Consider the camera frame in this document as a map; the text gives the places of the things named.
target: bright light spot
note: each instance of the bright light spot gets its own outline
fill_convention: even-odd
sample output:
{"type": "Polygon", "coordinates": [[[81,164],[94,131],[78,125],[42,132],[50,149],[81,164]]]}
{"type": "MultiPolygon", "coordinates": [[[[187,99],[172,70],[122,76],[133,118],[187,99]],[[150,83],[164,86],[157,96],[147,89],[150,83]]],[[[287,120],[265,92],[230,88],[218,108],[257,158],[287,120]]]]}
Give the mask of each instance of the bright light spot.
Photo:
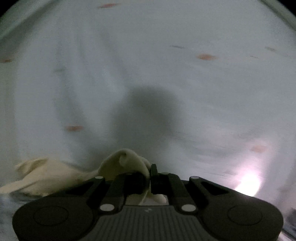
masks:
{"type": "Polygon", "coordinates": [[[235,190],[248,196],[255,196],[260,185],[261,180],[256,174],[247,173],[242,177],[241,183],[235,188],[235,190]]]}

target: cloth fold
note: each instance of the cloth fold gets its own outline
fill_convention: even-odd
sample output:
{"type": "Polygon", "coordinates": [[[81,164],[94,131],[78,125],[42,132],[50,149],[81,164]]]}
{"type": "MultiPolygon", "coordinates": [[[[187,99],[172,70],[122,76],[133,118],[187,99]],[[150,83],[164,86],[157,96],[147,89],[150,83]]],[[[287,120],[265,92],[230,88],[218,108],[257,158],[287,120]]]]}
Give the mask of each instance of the cloth fold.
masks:
{"type": "Polygon", "coordinates": [[[39,158],[24,161],[16,165],[16,171],[23,179],[0,187],[0,194],[20,191],[32,196],[47,196],[57,191],[78,185],[95,176],[103,176],[107,181],[115,179],[126,172],[140,172],[147,180],[147,188],[142,194],[132,194],[127,197],[127,205],[142,205],[146,198],[160,205],[166,203],[166,198],[153,195],[150,188],[149,170],[151,164],[145,158],[138,156],[130,149],[121,149],[106,158],[97,170],[80,171],[64,162],[49,158],[39,158]]]}

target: white sheet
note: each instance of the white sheet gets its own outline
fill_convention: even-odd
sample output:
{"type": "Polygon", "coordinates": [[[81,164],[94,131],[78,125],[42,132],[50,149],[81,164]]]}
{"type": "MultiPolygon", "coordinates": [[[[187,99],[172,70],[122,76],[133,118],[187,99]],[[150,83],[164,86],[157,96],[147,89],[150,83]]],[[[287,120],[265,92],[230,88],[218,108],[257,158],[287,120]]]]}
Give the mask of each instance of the white sheet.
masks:
{"type": "Polygon", "coordinates": [[[0,64],[2,183],[21,160],[94,169],[130,148],[162,172],[279,202],[295,159],[296,35],[267,6],[61,0],[21,17],[24,2],[0,38],[0,59],[14,58],[0,64]]]}

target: orange mark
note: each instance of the orange mark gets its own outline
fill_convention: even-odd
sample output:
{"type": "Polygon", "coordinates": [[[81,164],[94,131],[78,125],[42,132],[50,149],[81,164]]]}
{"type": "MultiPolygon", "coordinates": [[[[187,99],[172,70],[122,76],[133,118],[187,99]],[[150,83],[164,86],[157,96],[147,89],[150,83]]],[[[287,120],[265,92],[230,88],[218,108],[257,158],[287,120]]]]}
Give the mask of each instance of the orange mark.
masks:
{"type": "Polygon", "coordinates": [[[200,54],[200,55],[198,55],[196,57],[199,58],[199,59],[202,59],[202,60],[215,60],[215,59],[218,58],[216,56],[206,54],[206,53],[200,54]]]}
{"type": "Polygon", "coordinates": [[[257,153],[263,153],[266,150],[267,150],[267,147],[263,145],[256,145],[251,148],[251,151],[257,152],[257,153]]]}
{"type": "Polygon", "coordinates": [[[81,131],[83,129],[83,126],[67,126],[67,131],[81,131]]]}
{"type": "Polygon", "coordinates": [[[119,5],[119,3],[108,3],[108,4],[104,4],[98,8],[109,8],[109,7],[114,7],[114,6],[117,6],[119,5]]]}
{"type": "Polygon", "coordinates": [[[10,63],[13,61],[13,58],[8,58],[8,59],[2,59],[0,60],[0,63],[10,63]]]}

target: white cloth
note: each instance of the white cloth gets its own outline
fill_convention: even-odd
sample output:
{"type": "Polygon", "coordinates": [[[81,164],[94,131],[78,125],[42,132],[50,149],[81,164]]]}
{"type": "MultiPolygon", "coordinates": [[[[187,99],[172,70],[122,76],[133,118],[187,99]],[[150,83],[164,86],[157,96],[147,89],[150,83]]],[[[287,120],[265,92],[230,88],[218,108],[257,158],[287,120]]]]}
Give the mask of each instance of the white cloth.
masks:
{"type": "MultiPolygon", "coordinates": [[[[22,162],[16,170],[24,176],[20,181],[7,184],[0,188],[0,194],[21,191],[33,196],[47,196],[57,191],[75,186],[95,176],[103,176],[107,181],[114,180],[119,174],[140,172],[149,181],[150,163],[135,152],[123,149],[104,160],[98,170],[82,172],[57,160],[40,158],[22,162]]],[[[141,205],[145,198],[151,198],[159,204],[165,204],[163,195],[151,194],[150,187],[143,194],[132,194],[127,197],[127,205],[141,205]]]]}
{"type": "Polygon", "coordinates": [[[267,6],[32,2],[53,4],[20,0],[1,22],[0,59],[14,58],[0,63],[1,179],[13,160],[93,170],[129,148],[161,172],[278,203],[296,154],[296,35],[267,6]]]}

